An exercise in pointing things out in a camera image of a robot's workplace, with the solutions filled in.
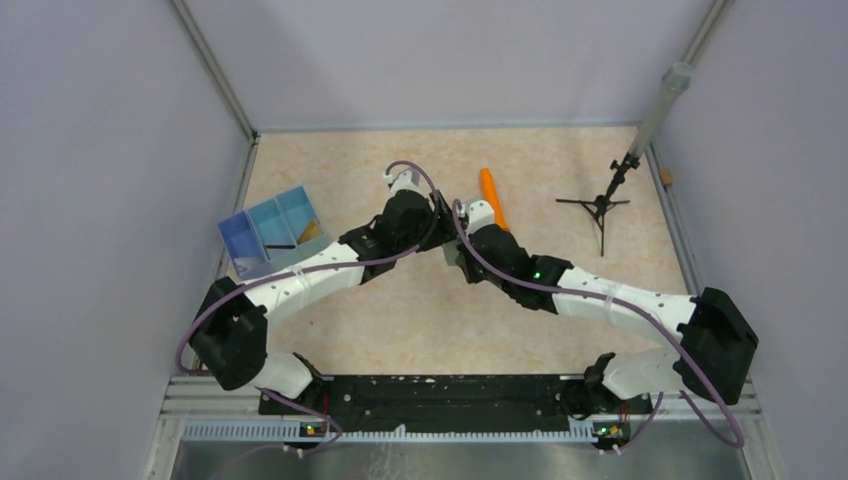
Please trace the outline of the gold card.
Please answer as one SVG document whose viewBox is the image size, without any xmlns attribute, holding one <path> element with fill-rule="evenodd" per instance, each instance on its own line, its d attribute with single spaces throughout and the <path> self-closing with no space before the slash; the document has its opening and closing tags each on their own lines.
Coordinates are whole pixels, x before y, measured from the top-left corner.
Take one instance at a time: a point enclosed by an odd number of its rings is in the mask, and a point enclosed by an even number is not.
<svg viewBox="0 0 848 480">
<path fill-rule="evenodd" d="M 324 235 L 322 226 L 317 219 L 312 219 L 297 238 L 299 245 L 306 244 Z"/>
</svg>

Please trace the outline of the green card holder wallet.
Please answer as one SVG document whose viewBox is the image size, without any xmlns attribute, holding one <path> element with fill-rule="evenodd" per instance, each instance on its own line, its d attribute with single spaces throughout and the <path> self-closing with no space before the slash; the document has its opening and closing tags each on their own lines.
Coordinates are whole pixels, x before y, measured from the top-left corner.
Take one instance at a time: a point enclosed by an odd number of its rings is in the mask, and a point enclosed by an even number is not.
<svg viewBox="0 0 848 480">
<path fill-rule="evenodd" d="M 462 259 L 459 251 L 459 241 L 454 239 L 442 245 L 442 252 L 448 266 L 458 267 Z"/>
</svg>

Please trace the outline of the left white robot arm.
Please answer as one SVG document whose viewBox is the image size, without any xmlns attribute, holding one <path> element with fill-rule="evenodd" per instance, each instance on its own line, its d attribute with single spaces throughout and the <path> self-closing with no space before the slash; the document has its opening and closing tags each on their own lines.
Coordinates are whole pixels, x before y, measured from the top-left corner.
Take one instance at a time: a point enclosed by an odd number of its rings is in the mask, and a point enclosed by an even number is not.
<svg viewBox="0 0 848 480">
<path fill-rule="evenodd" d="M 308 413 L 321 397 L 317 375 L 297 354 L 272 349 L 272 331 L 309 305 L 389 272 L 405 256 L 451 240 L 449 217 L 440 191 L 401 189 L 369 223 L 277 274 L 241 284 L 215 281 L 187 344 L 223 390 L 269 389 L 295 412 Z"/>
</svg>

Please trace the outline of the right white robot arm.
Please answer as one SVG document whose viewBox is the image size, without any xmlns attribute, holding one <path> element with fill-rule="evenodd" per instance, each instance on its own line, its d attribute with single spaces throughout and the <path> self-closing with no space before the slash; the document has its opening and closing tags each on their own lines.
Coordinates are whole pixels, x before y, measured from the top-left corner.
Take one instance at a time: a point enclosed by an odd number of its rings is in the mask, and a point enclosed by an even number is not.
<svg viewBox="0 0 848 480">
<path fill-rule="evenodd" d="M 458 236 L 458 266 L 521 307 L 591 318 L 658 343 L 636 354 L 602 355 L 586 371 L 586 397 L 612 412 L 643 393 L 687 389 L 712 402 L 739 402 L 759 338 L 726 292 L 663 294 L 594 275 L 572 262 L 529 254 L 495 224 Z"/>
</svg>

